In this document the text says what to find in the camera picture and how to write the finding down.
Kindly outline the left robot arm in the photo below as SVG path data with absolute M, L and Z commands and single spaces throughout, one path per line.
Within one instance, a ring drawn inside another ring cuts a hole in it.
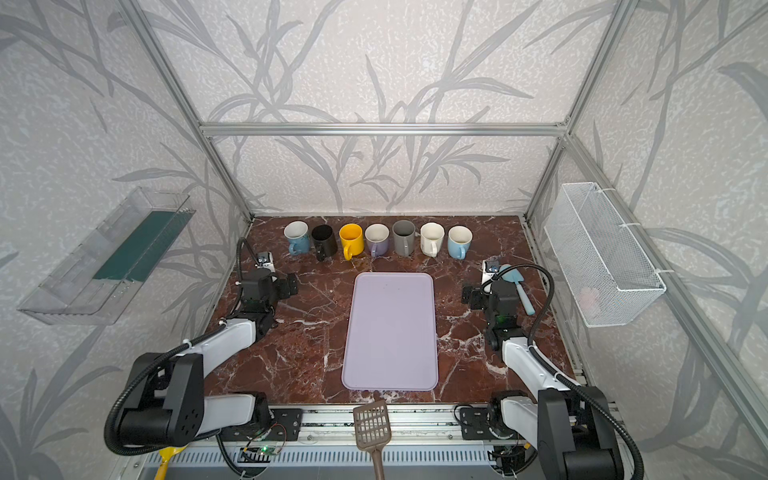
M 205 392 L 206 377 L 262 340 L 275 326 L 278 303 L 298 292 L 296 275 L 279 276 L 270 253 L 256 253 L 246 238 L 238 240 L 236 253 L 249 254 L 254 265 L 236 267 L 236 300 L 217 329 L 134 361 L 105 420 L 103 438 L 111 452 L 135 456 L 183 447 L 233 427 L 270 430 L 265 393 Z

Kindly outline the yellow mug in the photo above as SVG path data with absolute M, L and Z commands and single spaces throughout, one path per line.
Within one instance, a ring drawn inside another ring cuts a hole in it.
M 365 250 L 364 232 L 360 225 L 348 223 L 339 231 L 343 248 L 343 256 L 346 261 L 360 255 Z

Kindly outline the purple mug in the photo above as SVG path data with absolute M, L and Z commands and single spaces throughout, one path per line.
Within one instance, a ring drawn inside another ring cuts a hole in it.
M 365 240 L 372 258 L 384 256 L 389 249 L 389 228 L 381 223 L 368 226 L 365 230 Z

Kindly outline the teal patterned mug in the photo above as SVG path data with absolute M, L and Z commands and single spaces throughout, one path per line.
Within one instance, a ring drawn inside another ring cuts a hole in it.
M 291 256 L 307 254 L 311 248 L 309 228 L 304 221 L 293 221 L 283 230 Z

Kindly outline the white faceted mug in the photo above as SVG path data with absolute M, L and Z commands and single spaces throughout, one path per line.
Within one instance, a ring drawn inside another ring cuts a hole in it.
M 436 258 L 441 250 L 445 230 L 436 222 L 425 223 L 420 229 L 421 251 L 424 255 Z

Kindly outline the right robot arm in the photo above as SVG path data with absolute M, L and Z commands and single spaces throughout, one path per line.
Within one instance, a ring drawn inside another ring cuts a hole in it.
M 566 375 L 536 345 L 549 307 L 532 306 L 521 285 L 523 268 L 485 260 L 480 284 L 462 289 L 463 303 L 485 316 L 489 346 L 527 388 L 497 395 L 489 405 L 490 425 L 498 436 L 530 443 L 548 479 L 624 479 L 623 449 L 632 460 L 631 478 L 644 478 L 639 447 L 603 392 Z

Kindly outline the light blue mug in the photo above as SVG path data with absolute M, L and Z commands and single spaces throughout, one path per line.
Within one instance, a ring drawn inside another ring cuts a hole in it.
M 448 232 L 448 252 L 449 255 L 457 260 L 465 260 L 470 249 L 473 234 L 465 226 L 457 225 Z

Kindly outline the grey mug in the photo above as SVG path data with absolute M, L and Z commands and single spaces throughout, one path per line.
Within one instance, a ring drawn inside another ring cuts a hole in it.
M 409 220 L 398 220 L 392 226 L 394 249 L 397 255 L 409 257 L 416 248 L 416 227 Z

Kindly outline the black mug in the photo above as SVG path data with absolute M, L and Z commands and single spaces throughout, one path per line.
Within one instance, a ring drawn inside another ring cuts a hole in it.
M 311 240 L 319 262 L 332 258 L 338 251 L 334 230 L 328 224 L 314 227 L 311 231 Z

